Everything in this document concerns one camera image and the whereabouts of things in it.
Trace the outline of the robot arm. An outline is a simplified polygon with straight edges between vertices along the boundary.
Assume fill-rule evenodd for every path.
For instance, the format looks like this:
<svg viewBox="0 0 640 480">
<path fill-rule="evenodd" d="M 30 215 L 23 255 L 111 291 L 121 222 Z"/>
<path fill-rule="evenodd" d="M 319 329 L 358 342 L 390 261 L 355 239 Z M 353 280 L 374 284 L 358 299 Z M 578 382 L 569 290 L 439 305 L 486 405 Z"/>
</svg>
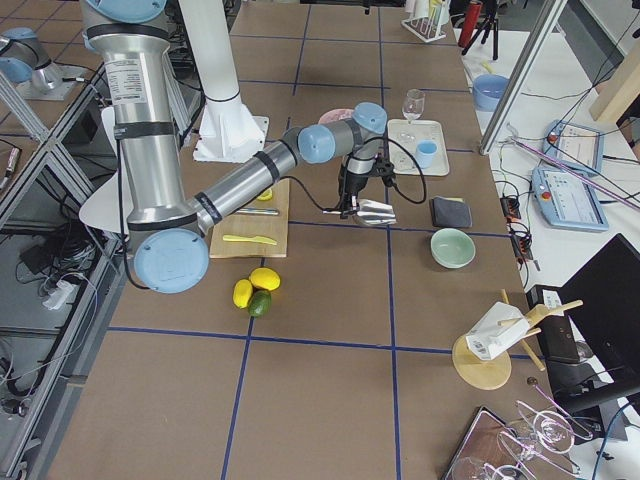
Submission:
<svg viewBox="0 0 640 480">
<path fill-rule="evenodd" d="M 118 214 L 125 267 L 136 287 L 173 294 L 204 277 L 205 234 L 300 163 L 343 157 L 339 210 L 356 213 L 387 114 L 363 102 L 347 119 L 293 128 L 266 144 L 241 99 L 222 3 L 183 1 L 179 10 L 206 97 L 199 146 L 211 157 L 239 161 L 213 186 L 187 198 L 164 70 L 170 47 L 165 8 L 162 1 L 85 1 L 81 12 L 87 42 L 106 69 L 118 186 L 132 197 L 131 212 Z"/>
</svg>

